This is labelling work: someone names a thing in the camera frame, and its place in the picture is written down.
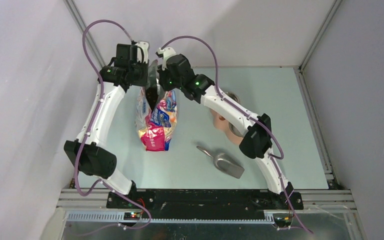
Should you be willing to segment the colourful pet food bag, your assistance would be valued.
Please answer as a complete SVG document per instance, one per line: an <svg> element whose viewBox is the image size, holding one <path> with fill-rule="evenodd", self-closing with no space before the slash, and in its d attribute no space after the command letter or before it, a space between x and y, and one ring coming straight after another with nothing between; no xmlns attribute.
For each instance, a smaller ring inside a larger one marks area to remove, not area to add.
<svg viewBox="0 0 384 240"><path fill-rule="evenodd" d="M149 152L168 151L178 123L176 92L164 91L159 85L158 66L157 60L150 63L147 84L140 88L136 103L136 132L144 149ZM145 90L149 87L158 87L160 90L160 101L153 111L146 100Z"/></svg>

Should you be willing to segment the metal food scoop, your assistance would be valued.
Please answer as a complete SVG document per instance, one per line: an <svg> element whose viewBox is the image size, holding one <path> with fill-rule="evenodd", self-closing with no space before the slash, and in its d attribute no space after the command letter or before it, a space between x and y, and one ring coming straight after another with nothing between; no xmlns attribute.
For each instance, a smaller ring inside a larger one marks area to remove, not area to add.
<svg viewBox="0 0 384 240"><path fill-rule="evenodd" d="M236 179L240 179L242 177L245 169L228 154L224 152L212 154L204 147L198 145L196 148L205 155L209 156L212 159L214 167L220 172Z"/></svg>

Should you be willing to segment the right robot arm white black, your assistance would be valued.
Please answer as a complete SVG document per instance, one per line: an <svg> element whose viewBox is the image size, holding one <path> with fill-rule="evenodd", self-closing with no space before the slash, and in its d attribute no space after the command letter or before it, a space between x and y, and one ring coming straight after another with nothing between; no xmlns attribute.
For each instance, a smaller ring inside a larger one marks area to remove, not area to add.
<svg viewBox="0 0 384 240"><path fill-rule="evenodd" d="M277 209L288 206L294 187L277 162L284 158L284 154L274 154L273 145L279 142L272 133L270 117L249 111L220 90L211 78L196 74L184 55L160 52L157 57L162 59L157 70L162 88L180 90L187 99L209 108L231 123L242 136L240 151L256 161L267 189L272 192L271 204Z"/></svg>

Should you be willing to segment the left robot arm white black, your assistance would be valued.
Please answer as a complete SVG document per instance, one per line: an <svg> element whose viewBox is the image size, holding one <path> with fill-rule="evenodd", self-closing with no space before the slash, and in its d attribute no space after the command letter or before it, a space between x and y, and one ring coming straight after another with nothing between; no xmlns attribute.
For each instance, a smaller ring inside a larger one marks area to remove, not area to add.
<svg viewBox="0 0 384 240"><path fill-rule="evenodd" d="M148 78L149 43L132 41L117 44L116 55L97 71L97 90L87 119L75 140L67 140L63 150L74 166L74 182L83 173L95 177L118 201L133 208L138 194L131 190L133 181L117 168L117 156L107 150L107 138L119 104L132 86L143 87Z"/></svg>

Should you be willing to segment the brown pet food kibble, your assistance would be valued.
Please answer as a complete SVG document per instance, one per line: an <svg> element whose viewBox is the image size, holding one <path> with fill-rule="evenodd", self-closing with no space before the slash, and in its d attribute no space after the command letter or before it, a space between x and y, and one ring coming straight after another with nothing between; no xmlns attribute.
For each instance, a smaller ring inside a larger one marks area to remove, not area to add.
<svg viewBox="0 0 384 240"><path fill-rule="evenodd" d="M153 111L157 106L157 103L160 101L160 90L156 87L149 87L145 90L146 101L150 107L150 110Z"/></svg>

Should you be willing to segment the pink double pet feeder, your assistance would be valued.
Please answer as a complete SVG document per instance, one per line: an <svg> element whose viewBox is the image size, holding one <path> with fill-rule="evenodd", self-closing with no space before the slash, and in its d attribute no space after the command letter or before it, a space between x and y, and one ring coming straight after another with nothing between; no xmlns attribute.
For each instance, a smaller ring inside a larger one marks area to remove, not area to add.
<svg viewBox="0 0 384 240"><path fill-rule="evenodd" d="M229 129L229 123L231 123L230 120L232 120L233 117L236 117L235 120L243 120L243 118L239 116L239 111L236 110L232 104L229 104L226 99L220 97L216 91L214 92L213 101L218 103L218 105L216 105L216 110L208 107L213 118L213 126L217 130L223 132L230 142L239 146L244 139L244 134L242 133L243 137L238 137L235 136Z"/></svg>

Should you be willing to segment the far steel bowl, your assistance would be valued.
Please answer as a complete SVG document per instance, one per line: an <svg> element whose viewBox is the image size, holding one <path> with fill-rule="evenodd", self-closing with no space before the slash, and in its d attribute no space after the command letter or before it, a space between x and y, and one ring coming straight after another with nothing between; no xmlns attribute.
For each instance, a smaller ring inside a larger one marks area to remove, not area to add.
<svg viewBox="0 0 384 240"><path fill-rule="evenodd" d="M227 95L227 96L229 96L232 100L234 100L235 102L237 102L237 103L241 103L241 101L240 101L240 98L235 94L235 93L233 93L233 92L225 92L225 94Z"/></svg>

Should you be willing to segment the steel bowl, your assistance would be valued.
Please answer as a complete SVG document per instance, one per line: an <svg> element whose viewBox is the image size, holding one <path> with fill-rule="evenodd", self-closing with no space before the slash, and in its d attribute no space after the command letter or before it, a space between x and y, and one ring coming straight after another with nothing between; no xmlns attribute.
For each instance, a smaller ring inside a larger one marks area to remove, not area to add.
<svg viewBox="0 0 384 240"><path fill-rule="evenodd" d="M240 98L235 94L235 93L233 93L233 92L225 92L225 94L227 95L227 96L229 96L232 100L234 100L235 102L237 102L237 103L241 103L241 101L240 101Z"/></svg>
<svg viewBox="0 0 384 240"><path fill-rule="evenodd" d="M237 137L240 137L242 138L243 137L243 134L232 124L232 123L229 123L228 124L229 126L229 129L230 131Z"/></svg>

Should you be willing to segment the near steel bowl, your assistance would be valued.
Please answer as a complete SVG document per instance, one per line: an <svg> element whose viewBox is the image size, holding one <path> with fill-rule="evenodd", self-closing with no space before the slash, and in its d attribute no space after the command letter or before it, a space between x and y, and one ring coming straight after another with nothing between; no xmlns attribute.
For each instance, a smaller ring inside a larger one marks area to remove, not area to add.
<svg viewBox="0 0 384 240"><path fill-rule="evenodd" d="M229 126L229 129L230 131L237 137L240 137L242 138L243 137L243 134L232 124L232 123L229 123L228 124Z"/></svg>

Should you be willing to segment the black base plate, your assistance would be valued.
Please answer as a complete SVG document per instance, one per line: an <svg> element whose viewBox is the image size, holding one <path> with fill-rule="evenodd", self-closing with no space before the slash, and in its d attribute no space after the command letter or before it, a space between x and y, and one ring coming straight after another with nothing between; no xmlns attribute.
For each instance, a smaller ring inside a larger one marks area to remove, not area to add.
<svg viewBox="0 0 384 240"><path fill-rule="evenodd" d="M137 189L127 197L110 192L106 208L145 207L154 221L261 220L269 210L290 210L284 194L260 189Z"/></svg>

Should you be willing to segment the aluminium frame rail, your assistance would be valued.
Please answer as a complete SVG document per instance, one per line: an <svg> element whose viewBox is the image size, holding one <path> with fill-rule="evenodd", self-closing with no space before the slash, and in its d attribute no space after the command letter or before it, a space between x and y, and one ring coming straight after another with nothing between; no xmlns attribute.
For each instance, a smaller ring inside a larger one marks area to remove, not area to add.
<svg viewBox="0 0 384 240"><path fill-rule="evenodd" d="M269 224L280 215L357 210L349 190L297 190L285 198L260 189L137 189L128 200L105 189L88 196L64 189L57 207L73 211L75 220L220 224Z"/></svg>

